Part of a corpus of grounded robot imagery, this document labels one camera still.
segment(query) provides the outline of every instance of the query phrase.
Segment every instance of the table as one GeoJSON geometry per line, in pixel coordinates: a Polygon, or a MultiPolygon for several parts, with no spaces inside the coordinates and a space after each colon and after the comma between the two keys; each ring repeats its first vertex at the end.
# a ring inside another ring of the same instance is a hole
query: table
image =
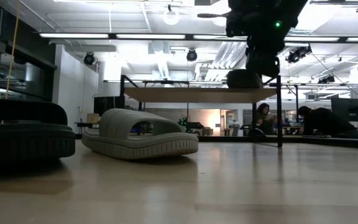
{"type": "Polygon", "coordinates": [[[77,128],[80,128],[80,134],[82,134],[83,128],[99,128],[99,123],[75,123],[77,125],[77,128]]]}

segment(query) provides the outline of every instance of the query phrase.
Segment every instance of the green led light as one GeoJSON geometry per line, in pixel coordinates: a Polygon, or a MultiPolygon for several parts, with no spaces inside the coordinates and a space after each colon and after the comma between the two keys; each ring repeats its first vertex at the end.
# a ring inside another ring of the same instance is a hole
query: green led light
{"type": "Polygon", "coordinates": [[[277,21],[277,22],[274,24],[274,26],[275,26],[276,28],[279,28],[279,27],[281,27],[281,24],[282,24],[281,21],[277,21]]]}

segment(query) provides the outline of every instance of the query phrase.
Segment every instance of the track light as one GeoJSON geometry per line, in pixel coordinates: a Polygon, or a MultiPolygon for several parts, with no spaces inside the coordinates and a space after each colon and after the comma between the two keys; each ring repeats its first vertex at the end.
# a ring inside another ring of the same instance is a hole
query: track light
{"type": "Polygon", "coordinates": [[[318,80],[318,83],[317,84],[329,84],[329,83],[334,83],[335,82],[335,77],[334,75],[330,75],[326,78],[320,78],[318,80]]]}
{"type": "Polygon", "coordinates": [[[312,53],[310,46],[298,47],[295,50],[291,50],[290,54],[288,55],[287,58],[285,58],[285,60],[288,63],[297,63],[299,62],[299,60],[303,59],[304,57],[306,57],[307,54],[310,53],[312,53]]]}

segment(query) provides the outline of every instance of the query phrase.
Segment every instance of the person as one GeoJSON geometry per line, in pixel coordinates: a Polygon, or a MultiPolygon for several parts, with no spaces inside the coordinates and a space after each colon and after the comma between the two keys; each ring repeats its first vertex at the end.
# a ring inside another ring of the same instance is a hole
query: person
{"type": "Polygon", "coordinates": [[[301,106],[298,114],[303,117],[303,135],[313,135],[316,129],[332,138],[358,139],[357,128],[329,109],[312,110],[307,106],[301,106]]]}
{"type": "Polygon", "coordinates": [[[262,103],[257,109],[256,123],[260,125],[258,128],[263,131],[265,135],[275,134],[273,127],[276,117],[269,114],[269,110],[270,106],[267,103],[262,103]]]}

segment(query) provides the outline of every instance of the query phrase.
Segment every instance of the wooden floor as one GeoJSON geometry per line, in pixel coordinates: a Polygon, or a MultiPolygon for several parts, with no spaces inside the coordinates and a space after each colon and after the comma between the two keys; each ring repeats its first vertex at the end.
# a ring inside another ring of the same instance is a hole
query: wooden floor
{"type": "Polygon", "coordinates": [[[358,150],[200,143],[188,157],[91,152],[0,173],[0,223],[358,223],[358,150]]]}

